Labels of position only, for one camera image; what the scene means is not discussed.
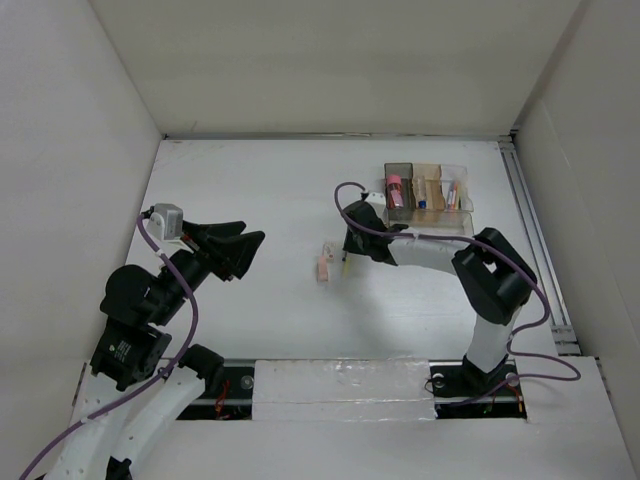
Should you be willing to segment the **clear glue bottle blue cap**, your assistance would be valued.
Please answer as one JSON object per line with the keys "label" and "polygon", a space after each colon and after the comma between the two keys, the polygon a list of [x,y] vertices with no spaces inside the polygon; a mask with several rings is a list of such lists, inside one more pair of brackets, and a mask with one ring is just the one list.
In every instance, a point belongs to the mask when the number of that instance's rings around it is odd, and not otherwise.
{"label": "clear glue bottle blue cap", "polygon": [[424,176],[415,176],[413,178],[413,188],[417,208],[426,210],[429,206],[429,181]]}

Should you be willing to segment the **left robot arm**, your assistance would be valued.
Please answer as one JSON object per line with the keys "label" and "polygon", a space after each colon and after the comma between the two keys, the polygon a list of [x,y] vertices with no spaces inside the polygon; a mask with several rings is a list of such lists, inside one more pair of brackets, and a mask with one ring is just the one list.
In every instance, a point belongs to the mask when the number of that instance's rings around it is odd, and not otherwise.
{"label": "left robot arm", "polygon": [[163,265],[153,275],[128,264],[109,277],[79,417],[36,457],[61,450],[47,479],[132,479],[192,401],[229,391],[223,357],[193,341],[195,291],[210,275],[242,278],[264,232],[242,221],[169,220],[157,210],[141,213],[136,227]]}

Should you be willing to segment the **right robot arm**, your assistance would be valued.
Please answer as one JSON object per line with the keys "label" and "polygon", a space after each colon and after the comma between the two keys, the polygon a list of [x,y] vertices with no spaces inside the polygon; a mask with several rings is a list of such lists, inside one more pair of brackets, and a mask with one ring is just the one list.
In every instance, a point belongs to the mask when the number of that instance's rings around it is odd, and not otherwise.
{"label": "right robot arm", "polygon": [[460,368],[463,396],[479,396],[502,378],[507,343],[537,278],[506,238],[486,228],[460,248],[452,240],[421,238],[406,225],[387,226],[368,199],[344,210],[349,253],[397,267],[422,267],[455,276],[476,313],[471,343]]}

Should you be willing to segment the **transparent desk organizer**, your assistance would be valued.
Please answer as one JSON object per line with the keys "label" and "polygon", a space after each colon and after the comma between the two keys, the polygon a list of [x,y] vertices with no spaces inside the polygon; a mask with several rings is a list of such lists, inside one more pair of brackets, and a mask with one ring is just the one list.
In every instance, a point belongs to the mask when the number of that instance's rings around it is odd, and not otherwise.
{"label": "transparent desk organizer", "polygon": [[[433,235],[462,235],[474,234],[472,214],[474,205],[468,191],[467,169],[459,165],[425,164],[425,163],[387,163],[384,165],[384,185],[386,193],[386,177],[396,174],[402,177],[405,207],[389,209],[387,206],[386,222],[392,224],[406,224],[412,228]],[[413,178],[424,176],[429,181],[428,201],[426,210],[418,209],[415,202]],[[446,196],[451,181],[459,183],[460,208],[448,210]]]}

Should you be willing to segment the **pink correction tape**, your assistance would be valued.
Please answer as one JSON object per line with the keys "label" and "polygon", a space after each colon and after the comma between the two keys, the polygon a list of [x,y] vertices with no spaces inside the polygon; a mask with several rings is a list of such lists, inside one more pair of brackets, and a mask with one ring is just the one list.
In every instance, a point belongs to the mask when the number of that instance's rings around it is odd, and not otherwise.
{"label": "pink correction tape", "polygon": [[324,255],[321,255],[317,259],[316,264],[316,280],[319,283],[326,283],[329,281],[329,261]]}

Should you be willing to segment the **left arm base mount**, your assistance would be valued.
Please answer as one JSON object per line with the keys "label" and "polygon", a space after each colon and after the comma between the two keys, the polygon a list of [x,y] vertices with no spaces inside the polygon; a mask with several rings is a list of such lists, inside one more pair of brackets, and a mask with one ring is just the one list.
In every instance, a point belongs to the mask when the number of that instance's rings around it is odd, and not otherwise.
{"label": "left arm base mount", "polygon": [[226,360],[220,385],[192,401],[181,421],[238,421],[252,418],[255,360]]}

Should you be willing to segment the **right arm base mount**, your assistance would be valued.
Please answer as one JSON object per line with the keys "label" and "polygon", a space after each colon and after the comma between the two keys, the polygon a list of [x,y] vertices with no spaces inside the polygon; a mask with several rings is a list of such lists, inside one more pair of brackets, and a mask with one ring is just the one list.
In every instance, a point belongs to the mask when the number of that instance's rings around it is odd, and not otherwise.
{"label": "right arm base mount", "polygon": [[437,420],[526,419],[524,395],[513,360],[485,375],[463,360],[429,362],[424,389],[433,396]]}

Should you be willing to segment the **aluminium rail right side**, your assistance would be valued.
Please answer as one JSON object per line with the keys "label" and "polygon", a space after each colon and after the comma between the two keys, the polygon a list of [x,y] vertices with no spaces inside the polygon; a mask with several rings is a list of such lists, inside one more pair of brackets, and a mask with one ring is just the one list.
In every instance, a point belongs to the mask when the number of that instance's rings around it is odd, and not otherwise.
{"label": "aluminium rail right side", "polygon": [[511,136],[501,136],[499,150],[521,217],[542,291],[550,305],[549,323],[560,356],[581,356],[582,351],[566,309],[559,282],[549,255],[533,200]]}

